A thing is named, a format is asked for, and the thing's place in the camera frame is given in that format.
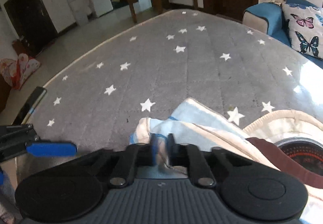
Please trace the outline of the butterfly print pillow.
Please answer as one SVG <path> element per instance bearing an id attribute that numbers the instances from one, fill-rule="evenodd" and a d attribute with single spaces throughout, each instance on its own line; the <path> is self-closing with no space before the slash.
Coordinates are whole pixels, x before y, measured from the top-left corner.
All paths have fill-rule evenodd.
<path id="1" fill-rule="evenodd" d="M 300 4 L 282 4 L 288 23 L 291 47 L 315 58 L 322 58 L 322 8 Z"/>

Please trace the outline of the blue beige striped shirt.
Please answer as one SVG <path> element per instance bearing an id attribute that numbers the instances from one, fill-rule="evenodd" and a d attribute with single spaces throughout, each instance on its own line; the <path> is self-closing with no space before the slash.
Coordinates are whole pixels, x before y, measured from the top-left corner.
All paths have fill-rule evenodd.
<path id="1" fill-rule="evenodd" d="M 173 134 L 179 144 L 193 144 L 202 151 L 221 147 L 252 161 L 289 173 L 303 182 L 309 193 L 301 215 L 302 223 L 322 223 L 322 176 L 294 161 L 281 150 L 287 144 L 313 144 L 322 150 L 322 123 L 297 110 L 278 110 L 255 120 L 244 129 L 192 98 L 182 102 L 166 120 L 140 119 L 130 137 L 131 144 L 158 142 L 156 176 L 183 176 L 170 168 L 166 140 Z"/>

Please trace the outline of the grey star tablecloth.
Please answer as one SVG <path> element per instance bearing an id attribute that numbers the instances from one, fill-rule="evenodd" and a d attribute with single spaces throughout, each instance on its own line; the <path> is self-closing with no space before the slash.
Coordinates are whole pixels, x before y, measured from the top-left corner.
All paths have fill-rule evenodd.
<path id="1" fill-rule="evenodd" d="M 124 150 L 140 119 L 166 120 L 192 98 L 244 129 L 278 110 L 322 123 L 322 70 L 230 20 L 171 11 L 99 45 L 46 86 L 30 122 L 81 154 Z"/>

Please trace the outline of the black induction cooktop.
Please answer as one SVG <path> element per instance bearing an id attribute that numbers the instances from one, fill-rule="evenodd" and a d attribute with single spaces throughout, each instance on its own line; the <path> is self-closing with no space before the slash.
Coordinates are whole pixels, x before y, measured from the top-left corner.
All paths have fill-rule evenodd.
<path id="1" fill-rule="evenodd" d="M 322 176 L 322 143 L 309 138 L 289 138 L 274 143 L 284 154 L 307 170 Z"/>

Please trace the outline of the blue sofa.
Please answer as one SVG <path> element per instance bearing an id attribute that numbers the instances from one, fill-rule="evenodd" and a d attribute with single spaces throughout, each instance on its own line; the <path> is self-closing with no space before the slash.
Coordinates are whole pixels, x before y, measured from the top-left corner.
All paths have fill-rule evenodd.
<path id="1" fill-rule="evenodd" d="M 307 0 L 263 2 L 247 8 L 244 12 L 242 23 L 291 47 L 290 39 L 288 37 L 288 23 L 282 12 L 282 4 L 284 3 L 317 7 Z M 317 66 L 322 67 L 322 58 L 319 59 L 306 54 L 302 55 Z"/>

